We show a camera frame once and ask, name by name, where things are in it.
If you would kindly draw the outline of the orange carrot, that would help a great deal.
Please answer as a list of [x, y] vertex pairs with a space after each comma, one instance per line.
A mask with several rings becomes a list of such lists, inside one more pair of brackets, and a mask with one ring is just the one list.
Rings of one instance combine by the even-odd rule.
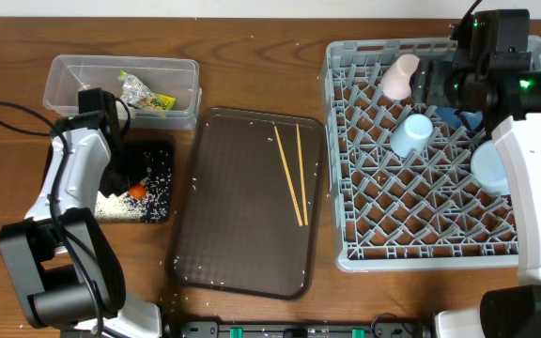
[[147, 189], [142, 183], [136, 183], [128, 189], [128, 194], [136, 200], [142, 200], [147, 196]]

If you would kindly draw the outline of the pink cup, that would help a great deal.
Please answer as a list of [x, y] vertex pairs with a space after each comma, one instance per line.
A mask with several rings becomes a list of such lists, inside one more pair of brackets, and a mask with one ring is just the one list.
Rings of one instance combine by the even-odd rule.
[[411, 95], [410, 78], [415, 74], [420, 58], [415, 54], [401, 55], [381, 77], [383, 94], [391, 100], [403, 100]]

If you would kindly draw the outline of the white rice pile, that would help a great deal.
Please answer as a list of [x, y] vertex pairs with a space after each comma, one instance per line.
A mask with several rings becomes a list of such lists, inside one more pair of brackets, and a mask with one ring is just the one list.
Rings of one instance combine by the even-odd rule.
[[174, 154], [169, 148], [145, 152], [147, 176], [140, 182], [147, 196], [136, 200], [124, 192], [104, 197], [98, 193], [95, 218], [108, 223], [163, 223], [169, 217]]

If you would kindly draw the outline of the light blue cup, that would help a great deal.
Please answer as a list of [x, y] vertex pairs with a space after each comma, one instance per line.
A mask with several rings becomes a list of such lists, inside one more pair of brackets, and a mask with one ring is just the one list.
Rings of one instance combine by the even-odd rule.
[[421, 114], [409, 115], [393, 131], [390, 145], [393, 152], [402, 158], [410, 154], [421, 155], [433, 132], [433, 124], [429, 117]]

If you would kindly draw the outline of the dark blue plate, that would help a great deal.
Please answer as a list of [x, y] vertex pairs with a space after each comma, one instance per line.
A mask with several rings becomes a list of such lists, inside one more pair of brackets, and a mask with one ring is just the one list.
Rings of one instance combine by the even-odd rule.
[[467, 131], [477, 132], [484, 127], [481, 112], [458, 111], [450, 107], [437, 107], [435, 114], [449, 127], [458, 129], [464, 127]]

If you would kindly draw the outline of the green yellow snack wrapper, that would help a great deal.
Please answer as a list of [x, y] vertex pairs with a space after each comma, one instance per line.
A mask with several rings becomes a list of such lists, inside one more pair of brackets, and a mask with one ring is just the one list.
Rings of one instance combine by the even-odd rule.
[[170, 111], [176, 99], [153, 92], [138, 77], [122, 70], [118, 80], [122, 83], [121, 99], [142, 110]]

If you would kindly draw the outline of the light blue bowl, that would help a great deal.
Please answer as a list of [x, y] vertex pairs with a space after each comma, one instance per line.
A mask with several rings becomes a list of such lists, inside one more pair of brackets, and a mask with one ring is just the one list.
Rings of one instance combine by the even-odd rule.
[[488, 195], [497, 197], [510, 194], [502, 159], [491, 140], [482, 143], [473, 152], [471, 173]]

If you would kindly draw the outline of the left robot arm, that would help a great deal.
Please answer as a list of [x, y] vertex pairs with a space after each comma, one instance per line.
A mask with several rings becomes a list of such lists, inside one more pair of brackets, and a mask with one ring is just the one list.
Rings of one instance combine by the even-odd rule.
[[64, 337], [161, 337], [162, 313], [128, 292], [122, 267], [95, 209], [99, 195], [126, 192], [147, 161], [125, 142], [121, 101], [101, 88], [78, 94], [77, 115], [49, 122], [47, 170], [22, 221], [0, 230], [4, 259], [23, 315]]

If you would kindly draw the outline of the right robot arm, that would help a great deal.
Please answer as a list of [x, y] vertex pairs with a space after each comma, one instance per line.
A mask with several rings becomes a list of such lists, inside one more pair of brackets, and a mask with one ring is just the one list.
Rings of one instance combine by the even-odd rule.
[[424, 61], [416, 102], [478, 111], [502, 160], [518, 234], [518, 285], [434, 318], [438, 337], [541, 337], [541, 71], [525, 9], [470, 8], [451, 32], [449, 61]]

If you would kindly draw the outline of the grey dishwasher rack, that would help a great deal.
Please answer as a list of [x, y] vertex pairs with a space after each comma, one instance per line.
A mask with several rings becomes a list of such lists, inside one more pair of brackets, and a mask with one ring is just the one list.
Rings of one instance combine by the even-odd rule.
[[[403, 54], [451, 57], [447, 38], [335, 41], [321, 70], [330, 165], [335, 263], [344, 272], [518, 270], [511, 196], [485, 193], [471, 173], [483, 131], [453, 129], [435, 106], [391, 100], [380, 78]], [[409, 115], [430, 118], [422, 154], [397, 156], [393, 131]]]

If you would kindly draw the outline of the black plastic tray bin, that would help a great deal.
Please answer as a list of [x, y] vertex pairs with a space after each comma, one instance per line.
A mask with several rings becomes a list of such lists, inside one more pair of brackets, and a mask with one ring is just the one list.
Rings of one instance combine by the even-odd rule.
[[129, 143], [129, 163], [145, 173], [132, 179], [120, 193], [105, 194], [100, 188], [104, 170], [114, 155], [98, 132], [73, 131], [66, 134], [70, 151], [60, 138], [52, 141], [53, 156], [35, 204], [25, 217], [41, 221], [51, 217], [50, 196], [56, 196], [57, 215], [71, 208], [88, 208], [104, 223], [163, 223], [168, 219], [174, 151], [167, 142]]

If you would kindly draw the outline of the clear plastic storage bin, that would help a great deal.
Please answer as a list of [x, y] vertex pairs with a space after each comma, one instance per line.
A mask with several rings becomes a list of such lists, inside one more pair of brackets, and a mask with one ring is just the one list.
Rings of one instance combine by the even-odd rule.
[[62, 116], [78, 113], [78, 93], [102, 88], [122, 95], [121, 72], [136, 76], [157, 94], [176, 99], [169, 111], [131, 109], [131, 126], [139, 129], [192, 130], [197, 125], [202, 90], [199, 65], [191, 59], [61, 54], [48, 75], [43, 105]]

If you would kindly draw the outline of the brown serving tray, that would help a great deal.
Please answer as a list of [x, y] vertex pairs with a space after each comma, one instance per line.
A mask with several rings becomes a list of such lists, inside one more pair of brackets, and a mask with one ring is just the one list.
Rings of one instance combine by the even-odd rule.
[[[296, 138], [300, 125], [309, 225]], [[281, 136], [303, 221], [299, 227], [273, 125]], [[212, 108], [199, 124], [165, 269], [176, 284], [278, 300], [308, 290], [323, 162], [322, 124], [307, 117]]]

